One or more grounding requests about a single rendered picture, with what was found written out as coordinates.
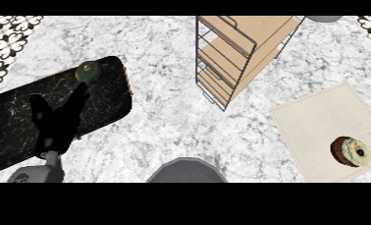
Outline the black and white patterned tile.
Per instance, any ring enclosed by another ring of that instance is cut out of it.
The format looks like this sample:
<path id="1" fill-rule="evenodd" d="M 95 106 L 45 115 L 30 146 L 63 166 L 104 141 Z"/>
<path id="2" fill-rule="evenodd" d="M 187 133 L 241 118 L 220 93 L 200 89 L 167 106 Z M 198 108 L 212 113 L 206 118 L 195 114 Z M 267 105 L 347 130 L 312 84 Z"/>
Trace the black and white patterned tile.
<path id="1" fill-rule="evenodd" d="M 42 18 L 42 16 L 0 16 L 0 83 Z"/>
<path id="2" fill-rule="evenodd" d="M 360 27 L 371 34 L 371 16 L 359 16 L 357 17 L 357 23 L 360 24 Z"/>

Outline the black marble cutting board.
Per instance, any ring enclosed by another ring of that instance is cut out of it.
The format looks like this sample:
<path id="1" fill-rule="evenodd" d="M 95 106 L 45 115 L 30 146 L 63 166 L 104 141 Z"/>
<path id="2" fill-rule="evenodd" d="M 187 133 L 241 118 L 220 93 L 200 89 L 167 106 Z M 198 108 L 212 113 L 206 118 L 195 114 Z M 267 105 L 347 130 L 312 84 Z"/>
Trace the black marble cutting board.
<path id="1" fill-rule="evenodd" d="M 100 81 L 88 86 L 89 97 L 79 114 L 81 137 L 119 121 L 131 112 L 132 95 L 126 68 L 116 56 L 97 59 L 103 68 Z M 32 122 L 29 97 L 39 94 L 55 109 L 78 86 L 75 69 L 0 93 L 0 171 L 33 156 L 38 129 Z"/>

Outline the grey rounded robot body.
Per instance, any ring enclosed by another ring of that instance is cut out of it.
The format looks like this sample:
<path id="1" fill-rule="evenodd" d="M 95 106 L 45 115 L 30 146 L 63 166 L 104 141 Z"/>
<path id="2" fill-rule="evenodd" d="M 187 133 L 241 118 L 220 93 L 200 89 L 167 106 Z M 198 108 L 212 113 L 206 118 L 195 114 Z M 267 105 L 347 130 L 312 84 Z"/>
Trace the grey rounded robot body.
<path id="1" fill-rule="evenodd" d="M 178 157 L 163 163 L 145 180 L 148 183 L 225 183 L 216 167 L 195 157 Z"/>

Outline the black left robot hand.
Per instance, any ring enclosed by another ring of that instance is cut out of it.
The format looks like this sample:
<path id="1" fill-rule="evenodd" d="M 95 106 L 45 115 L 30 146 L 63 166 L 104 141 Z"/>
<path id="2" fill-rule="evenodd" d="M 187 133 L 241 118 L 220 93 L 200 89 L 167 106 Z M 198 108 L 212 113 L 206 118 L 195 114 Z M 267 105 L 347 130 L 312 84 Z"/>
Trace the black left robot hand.
<path id="1" fill-rule="evenodd" d="M 86 84 L 81 83 L 70 93 L 61 107 L 51 109 L 45 99 L 32 94 L 29 97 L 32 109 L 32 122 L 38 128 L 35 157 L 42 158 L 44 153 L 55 151 L 63 155 L 69 149 L 79 126 L 79 114 L 89 97 Z"/>

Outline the dark green avocado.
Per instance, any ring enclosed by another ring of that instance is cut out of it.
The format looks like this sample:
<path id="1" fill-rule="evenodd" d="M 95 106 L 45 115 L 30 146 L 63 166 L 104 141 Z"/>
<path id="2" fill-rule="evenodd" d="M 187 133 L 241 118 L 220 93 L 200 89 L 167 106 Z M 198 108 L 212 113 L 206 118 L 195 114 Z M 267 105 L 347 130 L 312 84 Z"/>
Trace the dark green avocado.
<path id="1" fill-rule="evenodd" d="M 103 68 L 97 61 L 85 61 L 75 70 L 75 78 L 81 83 L 94 84 L 98 82 Z"/>

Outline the beige placemat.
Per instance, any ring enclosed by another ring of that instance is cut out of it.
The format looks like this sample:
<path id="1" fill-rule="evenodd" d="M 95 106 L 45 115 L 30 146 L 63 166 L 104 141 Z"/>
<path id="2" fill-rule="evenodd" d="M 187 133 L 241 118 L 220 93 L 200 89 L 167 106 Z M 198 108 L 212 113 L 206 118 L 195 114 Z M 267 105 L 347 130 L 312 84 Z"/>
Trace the beige placemat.
<path id="1" fill-rule="evenodd" d="M 298 170 L 309 182 L 347 182 L 371 171 L 340 164 L 329 152 L 338 137 L 371 148 L 371 108 L 341 83 L 269 109 Z"/>

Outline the grey round object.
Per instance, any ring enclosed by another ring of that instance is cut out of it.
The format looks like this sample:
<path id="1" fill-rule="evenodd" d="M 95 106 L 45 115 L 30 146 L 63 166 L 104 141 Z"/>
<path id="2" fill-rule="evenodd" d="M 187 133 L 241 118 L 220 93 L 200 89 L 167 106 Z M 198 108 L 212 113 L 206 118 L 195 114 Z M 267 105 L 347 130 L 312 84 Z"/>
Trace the grey round object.
<path id="1" fill-rule="evenodd" d="M 306 18 L 316 23 L 334 23 L 341 16 L 306 16 Z"/>

